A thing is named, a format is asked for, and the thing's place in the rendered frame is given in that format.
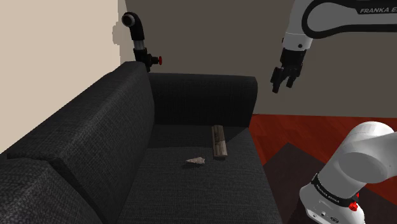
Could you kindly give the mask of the brown remote control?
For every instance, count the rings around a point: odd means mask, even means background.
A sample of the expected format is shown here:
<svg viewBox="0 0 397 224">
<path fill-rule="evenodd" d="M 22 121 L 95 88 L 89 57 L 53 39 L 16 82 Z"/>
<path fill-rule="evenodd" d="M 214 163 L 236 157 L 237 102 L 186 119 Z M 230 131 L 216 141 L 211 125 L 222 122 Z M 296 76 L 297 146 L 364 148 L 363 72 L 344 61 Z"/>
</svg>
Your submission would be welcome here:
<svg viewBox="0 0 397 224">
<path fill-rule="evenodd" d="M 222 125 L 214 125 L 212 131 L 212 151 L 216 160 L 225 160 L 228 156 L 225 133 Z"/>
</svg>

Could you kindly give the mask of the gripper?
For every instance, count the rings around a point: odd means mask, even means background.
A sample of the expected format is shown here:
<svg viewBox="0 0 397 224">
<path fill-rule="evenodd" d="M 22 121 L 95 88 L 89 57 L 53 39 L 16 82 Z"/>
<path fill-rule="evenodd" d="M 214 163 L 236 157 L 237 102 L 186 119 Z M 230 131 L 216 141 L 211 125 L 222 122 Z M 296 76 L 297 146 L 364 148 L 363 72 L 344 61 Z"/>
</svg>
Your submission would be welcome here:
<svg viewBox="0 0 397 224">
<path fill-rule="evenodd" d="M 285 79 L 284 68 L 292 68 L 296 70 L 296 74 L 290 74 L 286 82 L 286 86 L 288 88 L 291 88 L 293 86 L 295 80 L 300 76 L 306 52 L 306 50 L 295 51 L 288 50 L 286 48 L 282 49 L 280 58 L 282 67 L 275 67 L 272 73 L 272 77 L 270 79 L 270 82 L 272 83 L 273 93 L 278 93 L 279 87 Z"/>
</svg>

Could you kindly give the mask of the black pipe with red valve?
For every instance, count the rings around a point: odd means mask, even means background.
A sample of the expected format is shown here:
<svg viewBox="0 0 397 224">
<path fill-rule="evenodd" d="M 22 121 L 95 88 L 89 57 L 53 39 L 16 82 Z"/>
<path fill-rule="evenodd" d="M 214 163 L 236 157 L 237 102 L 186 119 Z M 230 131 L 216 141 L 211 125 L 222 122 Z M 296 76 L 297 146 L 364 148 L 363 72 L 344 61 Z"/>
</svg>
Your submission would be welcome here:
<svg viewBox="0 0 397 224">
<path fill-rule="evenodd" d="M 122 16 L 122 24 L 130 30 L 131 39 L 134 44 L 133 52 L 136 61 L 144 63 L 147 72 L 151 71 L 152 65 L 162 65 L 162 57 L 155 57 L 148 53 L 144 44 L 144 29 L 141 19 L 136 13 L 125 12 Z"/>
</svg>

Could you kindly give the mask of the dark grey fabric sofa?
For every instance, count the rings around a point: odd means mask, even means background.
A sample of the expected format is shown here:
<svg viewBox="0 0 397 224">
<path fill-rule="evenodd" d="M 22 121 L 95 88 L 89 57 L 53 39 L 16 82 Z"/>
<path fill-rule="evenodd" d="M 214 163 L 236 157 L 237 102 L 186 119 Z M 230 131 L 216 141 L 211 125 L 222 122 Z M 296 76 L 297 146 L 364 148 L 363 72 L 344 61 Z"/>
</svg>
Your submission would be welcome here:
<svg viewBox="0 0 397 224">
<path fill-rule="evenodd" d="M 248 129 L 257 91 L 123 63 L 0 154 L 0 224 L 282 224 Z"/>
</svg>

